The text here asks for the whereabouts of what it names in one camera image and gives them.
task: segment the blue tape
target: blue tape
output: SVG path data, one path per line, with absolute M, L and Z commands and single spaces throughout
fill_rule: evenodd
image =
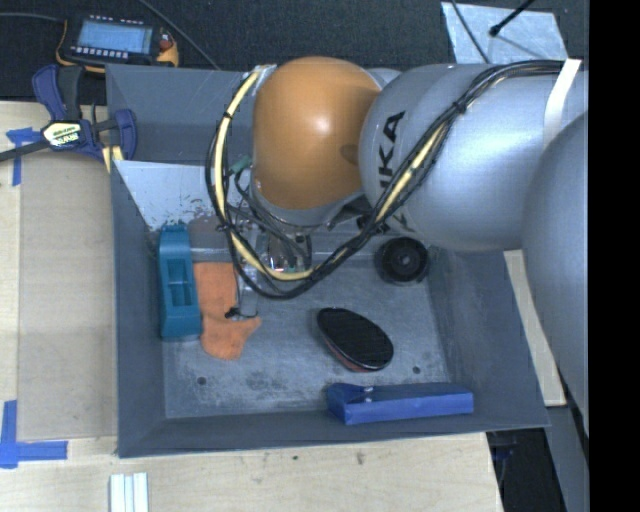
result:
M 32 128 L 20 128 L 18 130 L 9 130 L 7 138 L 17 148 L 25 143 L 38 142 L 42 139 L 42 134 Z M 13 160 L 13 179 L 11 184 L 16 187 L 22 183 L 22 160 L 18 156 Z
M 0 468 L 15 469 L 19 462 L 34 460 L 66 460 L 68 441 L 19 443 L 16 441 L 18 402 L 4 403 L 2 437 L 0 438 Z

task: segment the lcd screen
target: lcd screen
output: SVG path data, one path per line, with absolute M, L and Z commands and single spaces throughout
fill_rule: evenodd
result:
M 78 46 L 148 54 L 151 34 L 152 28 L 146 26 L 85 21 Z

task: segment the small black wheel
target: small black wheel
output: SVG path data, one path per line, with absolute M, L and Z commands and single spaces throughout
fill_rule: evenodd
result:
M 419 283 L 429 271 L 429 254 L 424 245 L 409 237 L 389 240 L 374 256 L 378 275 L 387 283 Z

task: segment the gray bin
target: gray bin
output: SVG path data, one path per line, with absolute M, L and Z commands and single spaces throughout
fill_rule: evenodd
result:
M 201 164 L 215 119 L 240 77 L 111 66 L 109 109 L 135 113 L 140 131 L 136 159 Z M 234 121 L 230 159 L 250 148 L 250 123 L 250 108 L 242 108 Z M 121 457 L 548 425 L 501 253 L 430 249 L 427 279 L 397 287 L 377 277 L 372 254 L 385 240 L 372 240 L 303 296 L 260 299 L 263 325 L 238 361 L 223 362 L 206 355 L 197 341 L 160 338 L 155 238 L 117 169 L 111 174 L 111 192 Z M 313 314 L 326 306 L 348 307 L 383 327 L 396 348 L 392 363 L 374 374 L 341 367 L 314 330 Z M 434 381 L 473 391 L 473 414 L 345 426 L 324 404 L 324 389 L 333 382 Z

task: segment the black cable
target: black cable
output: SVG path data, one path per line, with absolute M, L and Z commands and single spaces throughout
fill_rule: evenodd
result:
M 222 221 L 221 229 L 226 234 L 231 259 L 238 275 L 240 275 L 240 277 L 247 283 L 247 285 L 256 293 L 270 299 L 291 299 L 306 292 L 311 287 L 315 286 L 318 282 L 322 281 L 324 278 L 334 272 L 337 268 L 339 268 L 342 263 L 344 263 L 350 256 L 364 247 L 368 243 L 368 241 L 380 231 L 380 229 L 385 224 L 385 221 L 390 216 L 392 216 L 400 207 L 402 207 L 402 205 L 404 205 L 409 197 L 411 197 L 413 192 L 424 183 L 424 180 L 427 178 L 430 171 L 435 166 L 438 156 L 444 147 L 444 142 L 446 141 L 447 135 L 453 127 L 453 123 L 460 115 L 462 115 L 462 113 L 466 111 L 466 109 L 475 99 L 482 95 L 489 87 L 497 84 L 502 79 L 521 75 L 532 76 L 537 74 L 559 73 L 562 69 L 562 64 L 563 63 L 561 61 L 548 60 L 516 62 L 507 65 L 494 66 L 477 75 L 471 81 L 467 90 L 458 98 L 458 100 L 454 101 L 449 107 L 447 107 L 444 112 L 440 116 L 438 116 L 438 118 L 436 118 L 436 120 L 429 127 L 427 127 L 423 136 L 415 144 L 413 149 L 409 152 L 409 154 L 402 161 L 396 172 L 391 177 L 390 184 L 387 185 L 383 193 L 376 201 L 376 204 L 373 206 L 372 213 L 362 226 L 360 233 L 358 233 L 347 242 L 341 244 L 328 258 L 317 265 L 307 277 L 295 281 L 300 284 L 297 284 L 293 288 L 279 288 L 275 285 L 274 282 L 272 282 L 272 278 L 268 275 L 265 264 L 261 261 L 255 250 L 242 236 L 242 233 L 239 232 L 236 226 L 234 226 L 233 223 L 229 222 L 230 205 L 226 201 L 223 205 L 224 211 L 220 211 L 220 207 L 216 201 L 216 198 L 214 197 L 214 194 L 212 194 L 212 191 L 215 190 L 215 185 L 211 177 L 211 167 L 215 153 L 215 146 L 218 141 L 218 133 L 216 132 L 214 134 L 214 137 L 212 138 L 209 150 L 207 152 L 205 164 L 205 179 L 207 181 L 208 192 L 211 195 L 216 214 Z M 432 140 L 433 137 L 437 138 L 434 139 L 434 145 L 430 149 L 426 158 L 421 162 L 418 169 L 413 169 L 410 171 L 409 168 L 416 155 L 422 150 L 422 148 L 429 140 Z M 405 188 L 400 191 L 399 196 L 394 199 L 393 203 L 387 206 L 386 203 L 393 193 L 396 184 L 400 179 L 403 178 L 403 176 L 405 176 L 407 172 L 412 173 L 411 179 L 409 181 L 410 184 L 407 184 Z M 228 177 L 223 176 L 223 192 L 225 194 L 225 197 L 227 186 Z M 261 269 L 259 270 L 262 271 L 262 274 L 265 276 L 265 283 L 273 290 L 273 293 L 261 288 L 258 283 L 254 282 L 246 274 L 244 268 L 242 267 L 242 264 L 239 261 L 239 256 L 234 245 L 233 237 L 235 237 L 236 240 L 244 247 L 244 249 L 248 253 L 250 253 L 252 257 L 260 264 Z
M 489 35 L 491 37 L 496 37 L 500 33 L 500 31 L 505 27 L 505 25 L 507 25 L 514 18 L 519 16 L 522 11 L 524 11 L 527 7 L 529 7 L 535 1 L 536 0 L 527 0 L 526 2 L 524 2 L 520 7 L 518 7 L 515 11 L 513 11 L 511 14 L 509 14 L 509 16 L 507 16 L 505 19 L 503 19 L 500 23 L 497 23 L 496 25 L 491 27 L 489 29 Z
M 11 18 L 35 18 L 37 20 L 53 21 L 54 23 L 64 24 L 64 20 L 53 16 L 45 16 L 44 14 L 32 14 L 29 12 L 0 12 L 0 17 Z
M 146 0 L 138 0 L 142 5 L 144 5 L 147 9 L 149 9 L 153 14 L 155 14 L 158 18 L 163 20 L 167 25 L 169 25 L 173 30 L 175 30 L 178 34 L 180 34 L 197 52 L 204 57 L 204 59 L 211 64 L 214 69 L 222 71 L 222 68 L 216 64 L 216 62 L 207 55 L 207 53 L 198 46 L 197 43 L 193 39 L 191 39 L 183 30 L 181 30 L 173 21 L 167 18 L 164 14 L 162 14 L 158 9 L 153 7 Z
M 469 35 L 469 38 L 471 39 L 473 46 L 475 46 L 476 49 L 480 52 L 480 56 L 482 57 L 482 60 L 485 61 L 487 64 L 490 64 L 491 61 L 489 60 L 489 57 L 487 57 L 487 54 L 484 53 L 484 50 L 480 46 L 480 43 L 478 43 L 478 40 L 473 35 L 473 32 L 471 32 L 469 25 L 467 25 L 467 22 L 464 19 L 464 16 L 462 16 L 460 9 L 458 9 L 458 2 L 456 2 L 456 0 L 451 0 L 451 5 L 453 6 L 453 9 L 456 11 L 458 18 L 460 19 L 460 23 L 462 23 L 462 26 L 464 27 L 465 31 Z

